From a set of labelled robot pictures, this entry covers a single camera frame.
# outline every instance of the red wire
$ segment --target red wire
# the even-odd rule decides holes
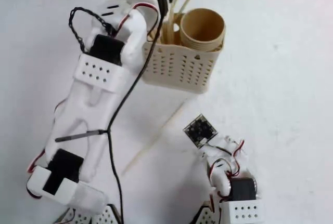
[[[157,19],[156,19],[156,21],[155,21],[155,24],[154,24],[154,26],[152,27],[152,29],[149,31],[149,32],[151,32],[151,31],[155,28],[156,23],[157,23],[157,21],[158,21],[158,11],[157,11],[157,8],[156,8],[155,6],[153,6],[152,4],[141,2],[141,3],[137,3],[137,4],[135,4],[135,5],[132,7],[131,11],[132,11],[133,9],[136,9],[137,7],[149,7],[149,8],[151,8],[151,9],[153,9],[153,10],[157,13]],[[120,22],[120,24],[119,24],[119,27],[118,27],[118,30],[116,31],[116,35],[119,33],[120,29],[122,28],[122,26],[124,25],[125,21],[126,21],[129,17],[130,17],[130,13],[128,13],[128,14],[127,14],[127,15],[121,20],[121,22]]]
[[[36,162],[38,161],[38,159],[39,158],[41,158],[43,155],[45,154],[45,149],[43,149],[42,151],[41,151],[41,153],[30,163],[30,165],[29,165],[29,167],[28,167],[28,169],[27,169],[27,172],[29,173],[29,174],[31,174],[34,170],[35,170],[35,168],[36,168]]]
[[[233,174],[231,174],[231,175],[229,175],[229,176],[231,176],[231,177],[235,177],[235,176],[238,176],[239,175],[239,171],[240,171],[240,165],[239,165],[239,163],[238,163],[238,161],[237,161],[237,159],[236,159],[236,153],[238,152],[238,151],[240,151],[241,150],[241,148],[243,147],[243,145],[244,145],[244,140],[242,140],[241,142],[240,142],[240,144],[239,144],[239,146],[238,146],[238,148],[233,152],[233,157],[234,157],[234,159],[235,159],[235,162],[236,162],[236,165],[237,165],[237,170],[236,170],[236,172],[235,173],[233,173]]]

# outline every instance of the circuit board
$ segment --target circuit board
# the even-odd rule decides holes
[[[217,135],[216,129],[200,114],[183,131],[192,140],[195,146],[200,149],[204,143],[202,140],[206,138],[206,143]]]

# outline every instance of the white plastic part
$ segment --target white plastic part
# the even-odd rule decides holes
[[[212,173],[212,184],[219,189],[222,196],[228,196],[230,194],[231,186],[230,181],[225,173],[228,169],[227,166],[217,167]]]
[[[106,206],[100,215],[95,215],[92,224],[118,224],[116,217],[110,206]]]
[[[108,204],[107,196],[79,181],[75,194],[68,206],[80,208],[87,213],[99,214]]]
[[[64,178],[56,194],[52,195],[43,190],[50,174],[50,170],[37,166],[28,180],[28,189],[36,195],[47,196],[60,204],[68,205],[75,194],[78,184]]]
[[[216,220],[215,214],[209,207],[204,207],[198,217],[198,220],[195,222],[196,224],[217,224],[219,223]]]
[[[264,221],[262,200],[222,203],[224,224],[253,224]]]
[[[99,215],[91,215],[81,209],[76,209],[74,213],[74,209],[70,208],[60,221],[60,223],[62,222],[66,222],[66,224],[119,224],[109,205]]]
[[[43,190],[51,171],[37,166],[28,180],[27,187],[36,195],[46,196],[63,205],[74,206],[92,214],[99,214],[107,205],[107,196],[82,182],[67,178],[62,180],[55,195]]]
[[[111,93],[119,92],[126,84],[129,71],[119,65],[81,54],[74,78]]]
[[[89,224],[91,219],[91,215],[86,213],[85,211],[82,211],[81,209],[75,209],[74,212],[74,209],[70,208],[67,210],[62,220],[57,223],[65,222],[66,224]]]
[[[142,52],[138,50],[142,49],[146,41],[146,22],[137,10],[132,10],[130,15],[117,35],[117,39],[125,42],[120,53],[122,67],[116,67],[86,54],[81,55],[64,110],[59,113],[45,148],[48,162],[59,149],[60,144],[54,141],[57,137],[71,135],[82,123],[87,130],[106,129],[128,90],[126,84],[131,81],[133,74],[138,74],[141,69],[144,60]],[[117,20],[121,20],[122,17],[115,14],[107,19],[114,25],[119,24]],[[101,31],[96,25],[87,39],[87,49],[92,46],[99,32]],[[106,143],[106,135],[88,137],[88,151],[79,175],[81,181],[90,182],[93,179]]]
[[[145,58],[150,47],[151,42],[146,42]],[[199,52],[184,46],[156,44],[143,79],[150,84],[204,93],[208,90],[220,52]]]

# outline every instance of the white tabletop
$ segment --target white tabletop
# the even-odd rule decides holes
[[[104,0],[0,0],[0,219],[51,223],[65,207],[31,199],[25,169],[42,149],[80,53],[75,6]],[[333,0],[192,0],[226,22],[225,48],[203,95],[139,83],[112,132],[126,223],[188,223],[208,199],[182,129],[199,113],[244,138],[266,223],[329,223],[333,202]],[[89,17],[74,25],[84,35]],[[118,205],[108,151],[93,185]]]

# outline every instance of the wire bundle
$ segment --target wire bundle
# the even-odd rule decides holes
[[[235,161],[235,164],[236,164],[236,171],[233,172],[233,170],[232,170],[232,165],[231,165],[231,163],[230,163],[227,159],[225,159],[225,158],[223,158],[223,157],[216,159],[216,160],[212,163],[212,165],[209,167],[209,169],[208,169],[208,178],[209,178],[209,181],[210,181],[211,184],[212,184],[211,177],[212,177],[212,174],[213,174],[214,169],[217,168],[217,167],[221,167],[221,166],[223,166],[224,164],[228,165],[228,167],[229,167],[229,170],[227,170],[227,171],[225,172],[228,178],[232,178],[232,177],[237,177],[237,176],[239,176],[239,173],[240,173],[240,164],[239,164],[239,162],[237,161],[236,155],[237,155],[238,152],[241,151],[241,149],[242,149],[244,143],[245,143],[245,141],[242,140],[242,141],[237,145],[236,149],[235,149],[232,153],[229,152],[228,150],[224,149],[224,148],[219,147],[219,146],[212,146],[212,145],[206,144],[207,146],[210,146],[210,147],[213,147],[213,148],[217,148],[217,149],[219,149],[219,150],[225,152],[225,153],[226,153],[226,154],[227,154],[232,160]],[[222,200],[225,199],[225,197],[222,196],[220,192],[218,192],[217,194],[221,197]]]

